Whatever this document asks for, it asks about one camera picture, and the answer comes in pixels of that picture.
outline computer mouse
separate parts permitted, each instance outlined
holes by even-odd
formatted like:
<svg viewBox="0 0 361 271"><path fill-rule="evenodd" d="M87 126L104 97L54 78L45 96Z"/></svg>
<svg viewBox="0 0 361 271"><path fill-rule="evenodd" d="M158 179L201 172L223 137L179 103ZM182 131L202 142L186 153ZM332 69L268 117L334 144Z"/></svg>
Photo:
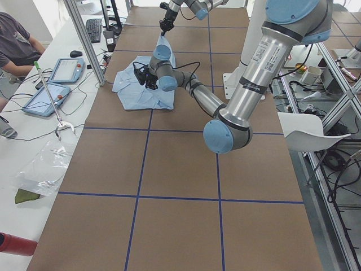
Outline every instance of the computer mouse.
<svg viewBox="0 0 361 271"><path fill-rule="evenodd" d="M80 51L77 51L77 50L73 50L73 51L70 52L70 57L71 58L77 58L78 56L82 56L82 55L83 55L83 53L80 52Z"/></svg>

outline tablet device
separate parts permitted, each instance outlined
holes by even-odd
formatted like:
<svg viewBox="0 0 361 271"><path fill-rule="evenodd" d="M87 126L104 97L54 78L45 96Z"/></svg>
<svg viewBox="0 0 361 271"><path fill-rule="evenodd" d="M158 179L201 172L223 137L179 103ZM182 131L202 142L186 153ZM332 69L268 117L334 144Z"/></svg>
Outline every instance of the tablet device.
<svg viewBox="0 0 361 271"><path fill-rule="evenodd" d="M49 82L73 84L80 78L84 70L82 58L59 58L49 78Z"/></svg>
<svg viewBox="0 0 361 271"><path fill-rule="evenodd" d="M70 87L48 82L47 87L50 91L52 100L59 107L70 93ZM34 96L21 109L26 113L48 117L54 113L54 108L50 102L49 96L42 86Z"/></svg>

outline blue cloth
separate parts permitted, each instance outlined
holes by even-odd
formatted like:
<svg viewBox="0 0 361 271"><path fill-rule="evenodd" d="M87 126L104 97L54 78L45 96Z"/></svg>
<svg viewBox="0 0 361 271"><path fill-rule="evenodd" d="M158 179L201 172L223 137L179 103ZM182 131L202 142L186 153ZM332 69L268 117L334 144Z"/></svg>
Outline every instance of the blue cloth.
<svg viewBox="0 0 361 271"><path fill-rule="evenodd" d="M159 44L166 44L170 47L168 41L164 37L160 37ZM150 56L137 56L134 59L136 62L149 64ZM170 62L175 67L175 57L172 53ZM144 85L141 86L134 75L133 62L129 66L117 73L113 85L113 92L118 94L118 97L126 110L138 109L173 109L174 91L165 92L161 89L147 89Z"/></svg>

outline red can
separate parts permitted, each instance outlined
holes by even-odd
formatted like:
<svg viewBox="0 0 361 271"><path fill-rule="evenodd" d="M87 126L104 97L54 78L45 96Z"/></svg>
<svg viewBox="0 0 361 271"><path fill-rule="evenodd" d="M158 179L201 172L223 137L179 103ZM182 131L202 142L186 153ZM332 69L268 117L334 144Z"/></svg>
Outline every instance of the red can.
<svg viewBox="0 0 361 271"><path fill-rule="evenodd" d="M11 234L0 233L0 252L22 256L32 256L38 242L17 237Z"/></svg>

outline black keyboard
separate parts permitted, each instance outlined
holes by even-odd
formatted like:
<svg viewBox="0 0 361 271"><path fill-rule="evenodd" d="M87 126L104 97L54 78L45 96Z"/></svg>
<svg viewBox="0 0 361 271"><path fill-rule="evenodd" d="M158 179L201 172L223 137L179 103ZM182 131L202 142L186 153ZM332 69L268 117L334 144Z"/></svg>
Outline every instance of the black keyboard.
<svg viewBox="0 0 361 271"><path fill-rule="evenodd" d="M85 29L88 32L91 43L100 42L100 36L102 34L102 20L101 19L86 20Z"/></svg>

